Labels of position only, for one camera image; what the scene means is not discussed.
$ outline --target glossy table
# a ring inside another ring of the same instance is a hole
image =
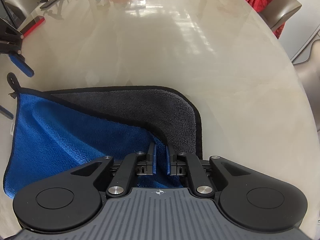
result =
[[[35,75],[1,55],[2,106],[15,113],[8,72],[37,90],[174,88],[201,114],[204,158],[221,155],[300,188],[309,205],[301,229],[314,236],[320,149],[311,109],[280,43],[244,0],[60,0],[36,15],[46,21],[22,47]],[[12,136],[0,119],[3,173]],[[19,226],[2,191],[0,201],[8,236]]]

